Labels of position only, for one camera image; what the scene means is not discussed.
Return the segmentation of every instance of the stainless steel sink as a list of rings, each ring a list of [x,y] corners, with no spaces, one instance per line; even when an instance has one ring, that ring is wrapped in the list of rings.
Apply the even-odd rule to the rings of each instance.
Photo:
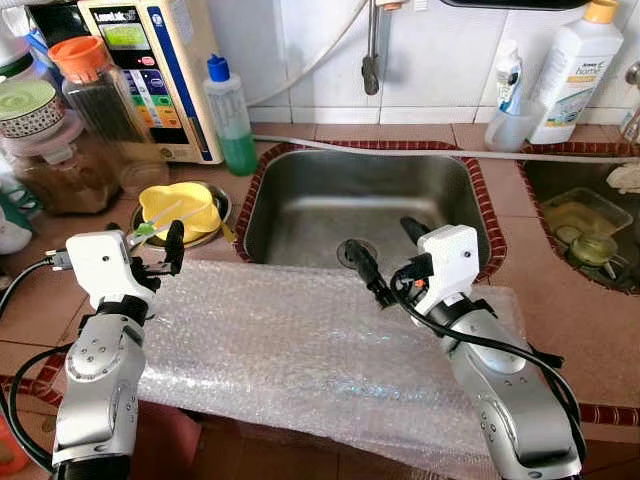
[[[341,267],[341,245],[356,238],[389,273],[416,255],[400,226],[404,215],[431,228],[475,227],[481,266],[487,263],[489,241],[469,173],[446,156],[284,154],[266,169],[244,247],[257,263]]]
[[[606,182],[616,165],[581,164],[563,162],[528,162],[524,166],[533,193],[539,203],[576,187],[586,187],[631,214],[634,224],[613,235],[618,244],[618,255],[614,257],[617,278],[611,279],[602,272],[585,271],[593,280],[610,288],[630,293],[640,293],[640,194],[621,195]],[[557,241],[561,251],[566,247]]]

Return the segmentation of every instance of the small plate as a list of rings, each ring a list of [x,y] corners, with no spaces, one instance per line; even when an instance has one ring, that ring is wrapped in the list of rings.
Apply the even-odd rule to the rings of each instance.
[[[205,182],[193,182],[193,183],[199,183],[209,189],[209,191],[211,192],[211,195],[213,196],[213,201],[215,202],[216,207],[218,208],[218,213],[220,214],[220,218],[222,219],[222,222],[227,223],[227,221],[229,220],[229,216],[231,216],[231,206],[232,206],[229,195],[227,195],[223,190],[219,189],[218,187],[209,185]],[[144,219],[142,218],[142,206],[138,205],[133,212],[133,217],[131,218],[131,231],[135,231],[135,229],[138,228],[138,226],[143,222],[144,222]],[[196,247],[198,245],[202,245],[204,243],[210,242],[218,235],[218,232],[220,230],[221,230],[220,227],[218,227],[213,232],[209,232],[206,235],[198,238],[197,240],[194,240],[193,242],[185,243],[184,248]],[[162,250],[164,249],[165,243],[166,242],[164,240],[161,240],[158,237],[151,237],[149,240],[144,242],[143,245],[156,250]]]

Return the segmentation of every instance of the blue cap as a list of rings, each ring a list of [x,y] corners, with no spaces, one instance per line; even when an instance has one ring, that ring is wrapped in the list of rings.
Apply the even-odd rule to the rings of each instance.
[[[226,82],[231,78],[229,64],[224,57],[218,57],[216,54],[211,55],[211,58],[207,60],[207,68],[209,69],[209,77],[214,82]]]

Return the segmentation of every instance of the yellow dish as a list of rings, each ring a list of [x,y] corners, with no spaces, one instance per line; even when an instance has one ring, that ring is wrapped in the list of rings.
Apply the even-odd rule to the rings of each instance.
[[[213,196],[199,183],[183,182],[168,186],[149,187],[138,197],[142,218],[153,221],[154,228],[170,225],[174,220],[184,223],[184,243],[189,243],[220,228],[222,220]],[[158,233],[167,239],[168,230]]]

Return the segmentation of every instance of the orange lid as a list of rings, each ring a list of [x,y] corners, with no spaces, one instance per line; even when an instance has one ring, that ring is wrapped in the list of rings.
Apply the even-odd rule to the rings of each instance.
[[[98,71],[111,63],[109,53],[100,37],[75,37],[55,44],[49,58],[72,82],[93,82]]]
[[[591,23],[611,23],[618,5],[617,0],[592,0],[582,18]]]

